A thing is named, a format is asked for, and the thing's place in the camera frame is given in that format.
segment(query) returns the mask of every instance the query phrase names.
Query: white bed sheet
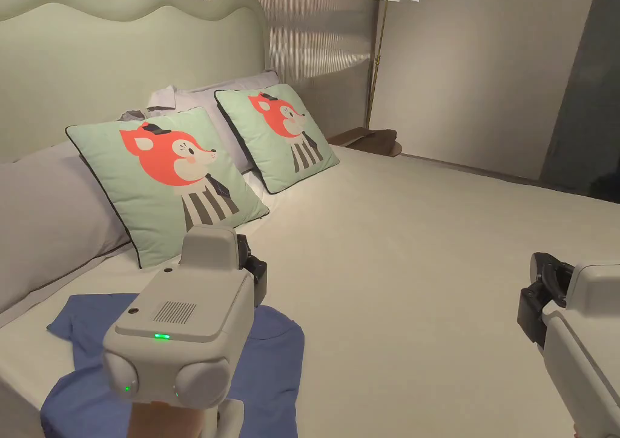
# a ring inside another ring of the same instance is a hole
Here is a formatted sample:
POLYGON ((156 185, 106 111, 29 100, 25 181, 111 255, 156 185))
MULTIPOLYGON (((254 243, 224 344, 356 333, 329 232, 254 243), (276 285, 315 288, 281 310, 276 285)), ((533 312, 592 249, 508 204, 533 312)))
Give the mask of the white bed sheet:
MULTIPOLYGON (((620 206, 337 149, 341 164, 245 226, 265 304, 306 334, 300 438, 566 438, 572 422, 516 324, 536 251, 618 257, 620 206)), ((0 376, 32 408, 71 371, 45 327, 70 294, 137 292, 157 269, 104 262, 0 330, 0 376)))

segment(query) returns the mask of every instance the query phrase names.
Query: blue cloth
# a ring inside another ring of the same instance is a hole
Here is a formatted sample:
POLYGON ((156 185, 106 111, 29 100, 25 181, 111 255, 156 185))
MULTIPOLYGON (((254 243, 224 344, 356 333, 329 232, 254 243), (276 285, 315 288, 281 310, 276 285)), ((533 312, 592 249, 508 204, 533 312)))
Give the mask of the blue cloth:
MULTIPOLYGON (((135 297, 72 296, 48 327, 72 342, 75 371, 58 381, 41 409, 47 438, 126 438, 131 405, 110 390, 101 357, 106 331, 135 297)), ((270 307, 256 309, 228 394, 245 404, 241 438, 297 436, 303 351, 304 334, 297 324, 270 307)))

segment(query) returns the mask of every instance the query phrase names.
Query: human hand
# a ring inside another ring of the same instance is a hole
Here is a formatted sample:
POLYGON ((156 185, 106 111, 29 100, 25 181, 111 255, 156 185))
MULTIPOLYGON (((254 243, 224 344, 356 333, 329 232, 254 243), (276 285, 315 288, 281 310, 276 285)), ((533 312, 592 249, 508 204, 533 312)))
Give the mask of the human hand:
POLYGON ((134 403, 127 438, 199 438, 204 424, 205 411, 134 403))

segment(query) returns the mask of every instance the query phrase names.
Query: wavy headboard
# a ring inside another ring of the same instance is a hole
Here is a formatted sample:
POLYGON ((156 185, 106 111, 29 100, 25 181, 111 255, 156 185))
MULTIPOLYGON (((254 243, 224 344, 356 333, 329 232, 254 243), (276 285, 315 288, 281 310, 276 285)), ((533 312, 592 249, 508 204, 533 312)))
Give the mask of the wavy headboard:
POLYGON ((258 0, 0 0, 0 158, 269 66, 258 0))

